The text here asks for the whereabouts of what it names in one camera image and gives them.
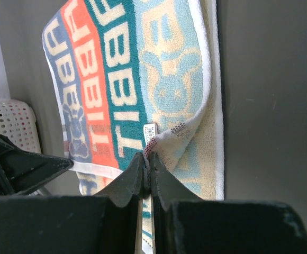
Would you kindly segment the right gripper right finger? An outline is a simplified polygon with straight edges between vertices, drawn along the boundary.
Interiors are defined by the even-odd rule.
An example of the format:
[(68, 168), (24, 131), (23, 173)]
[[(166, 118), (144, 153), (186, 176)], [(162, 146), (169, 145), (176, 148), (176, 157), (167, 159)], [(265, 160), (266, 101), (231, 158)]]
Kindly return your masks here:
[(285, 203), (206, 201), (149, 159), (154, 253), (307, 253), (307, 232)]

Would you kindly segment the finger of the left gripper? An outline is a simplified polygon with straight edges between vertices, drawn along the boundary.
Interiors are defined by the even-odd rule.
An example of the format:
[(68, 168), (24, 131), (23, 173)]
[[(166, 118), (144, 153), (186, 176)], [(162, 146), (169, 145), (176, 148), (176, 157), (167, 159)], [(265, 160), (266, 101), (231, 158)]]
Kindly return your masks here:
[(0, 134), (0, 196), (29, 195), (73, 165), (70, 159), (24, 151)]

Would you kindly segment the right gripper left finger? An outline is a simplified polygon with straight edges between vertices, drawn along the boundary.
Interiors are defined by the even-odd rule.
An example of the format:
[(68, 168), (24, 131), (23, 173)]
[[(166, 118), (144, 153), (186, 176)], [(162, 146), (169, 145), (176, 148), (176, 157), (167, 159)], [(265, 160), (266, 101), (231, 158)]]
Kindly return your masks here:
[(141, 253), (143, 166), (94, 196), (0, 197), (0, 253)]

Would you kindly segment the colourful rabbit print towel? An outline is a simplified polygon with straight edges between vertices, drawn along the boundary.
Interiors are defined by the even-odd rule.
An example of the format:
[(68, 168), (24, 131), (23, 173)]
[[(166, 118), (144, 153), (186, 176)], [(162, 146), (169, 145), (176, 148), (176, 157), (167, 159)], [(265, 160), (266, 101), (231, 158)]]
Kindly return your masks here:
[(224, 199), (216, 1), (67, 1), (43, 30), (83, 195), (156, 152), (203, 199)]

